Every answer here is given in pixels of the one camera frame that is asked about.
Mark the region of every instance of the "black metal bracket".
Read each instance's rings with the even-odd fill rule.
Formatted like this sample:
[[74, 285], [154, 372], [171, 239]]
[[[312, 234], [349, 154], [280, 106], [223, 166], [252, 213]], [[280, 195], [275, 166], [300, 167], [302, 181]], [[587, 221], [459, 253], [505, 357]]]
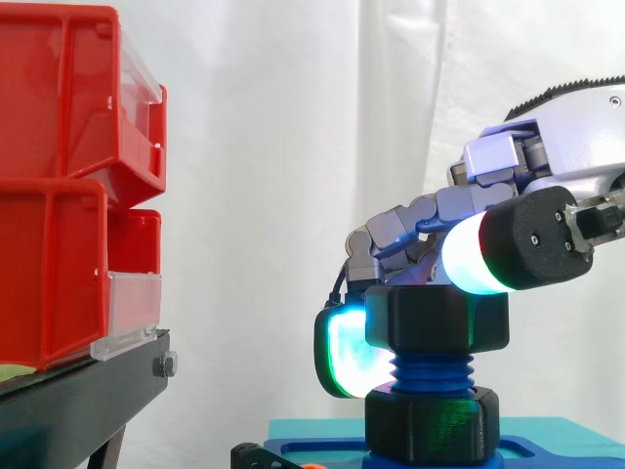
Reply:
[[169, 342], [159, 330], [155, 341], [106, 362], [1, 383], [0, 469], [67, 469], [92, 454], [90, 468], [114, 467], [123, 427], [167, 388], [160, 358]]
[[230, 469], [302, 469], [255, 443], [241, 443], [230, 451]]

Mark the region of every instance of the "large black hex nut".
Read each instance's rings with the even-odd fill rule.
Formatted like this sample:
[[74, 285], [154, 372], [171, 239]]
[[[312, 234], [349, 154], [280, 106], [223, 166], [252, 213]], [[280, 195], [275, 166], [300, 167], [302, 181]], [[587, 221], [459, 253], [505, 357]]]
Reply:
[[366, 340], [396, 354], [469, 355], [510, 341], [508, 295], [473, 295], [453, 285], [372, 286]]
[[405, 464], [486, 462], [499, 445], [499, 399], [486, 388], [465, 398], [397, 392], [389, 384], [365, 399], [365, 436], [374, 453]]

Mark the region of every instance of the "green light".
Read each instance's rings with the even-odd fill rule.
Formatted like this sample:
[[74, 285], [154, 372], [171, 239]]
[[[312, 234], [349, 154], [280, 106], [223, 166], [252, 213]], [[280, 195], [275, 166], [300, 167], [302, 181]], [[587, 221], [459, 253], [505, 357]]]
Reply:
[[458, 288], [476, 295], [515, 291], [488, 269], [479, 246], [479, 226], [486, 212], [463, 220], [445, 237], [440, 253], [449, 279]]
[[369, 391], [393, 381], [393, 353], [371, 347], [364, 339], [366, 314], [348, 310], [328, 324], [330, 371], [334, 381], [349, 396], [364, 398]]

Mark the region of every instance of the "white curtain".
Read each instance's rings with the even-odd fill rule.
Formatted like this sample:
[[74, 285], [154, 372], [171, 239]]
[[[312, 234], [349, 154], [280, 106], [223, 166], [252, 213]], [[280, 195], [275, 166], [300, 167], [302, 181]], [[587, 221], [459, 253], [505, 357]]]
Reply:
[[[313, 369], [347, 234], [445, 186], [463, 144], [510, 107], [625, 73], [618, 0], [110, 3], [169, 89], [168, 190], [148, 205], [180, 356], [128, 425], [121, 468], [226, 468], [270, 419], [361, 415]], [[510, 347], [475, 363], [503, 415], [625, 440], [622, 259], [625, 242], [602, 247], [587, 276], [511, 297]]]

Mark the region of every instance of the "orange object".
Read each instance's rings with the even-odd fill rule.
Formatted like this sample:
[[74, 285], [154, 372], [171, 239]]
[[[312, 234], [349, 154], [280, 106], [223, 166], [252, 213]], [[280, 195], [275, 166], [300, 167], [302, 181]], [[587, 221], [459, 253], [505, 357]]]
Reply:
[[158, 212], [108, 210], [97, 181], [0, 180], [0, 363], [45, 369], [157, 324], [159, 256]]
[[0, 3], [1, 178], [90, 178], [132, 207], [165, 191], [165, 89], [109, 7]]

